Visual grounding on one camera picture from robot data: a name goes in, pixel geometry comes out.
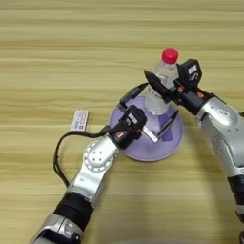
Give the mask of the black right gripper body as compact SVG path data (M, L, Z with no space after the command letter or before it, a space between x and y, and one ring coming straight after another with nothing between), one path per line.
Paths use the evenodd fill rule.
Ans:
M192 115L197 115L200 109L213 97L213 93L203 91L198 87L187 87L181 84L178 79L163 95L165 101L173 101L176 105L184 107Z

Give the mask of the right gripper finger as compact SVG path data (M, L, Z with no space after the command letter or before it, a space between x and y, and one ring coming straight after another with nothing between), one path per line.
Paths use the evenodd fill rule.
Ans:
M169 90L161 83L161 80L151 71L144 71L146 79L151 87L161 96L165 103L171 101Z

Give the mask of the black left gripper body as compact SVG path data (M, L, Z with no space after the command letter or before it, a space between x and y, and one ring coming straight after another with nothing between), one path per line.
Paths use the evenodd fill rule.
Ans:
M120 150L126 150L134 140L142 136L146 122L145 113L135 105L130 105L109 132L109 136Z

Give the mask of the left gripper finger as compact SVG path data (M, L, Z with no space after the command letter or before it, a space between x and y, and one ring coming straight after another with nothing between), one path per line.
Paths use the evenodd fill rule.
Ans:
M156 134L158 139L161 139L162 141L173 140L172 125L177 115L178 115L178 111L175 111L171 115L162 114L158 116L158 122L160 126L160 130Z
M127 102L137 97L148 86L148 83L142 83L130 89L119 101L119 106L123 109L127 108Z

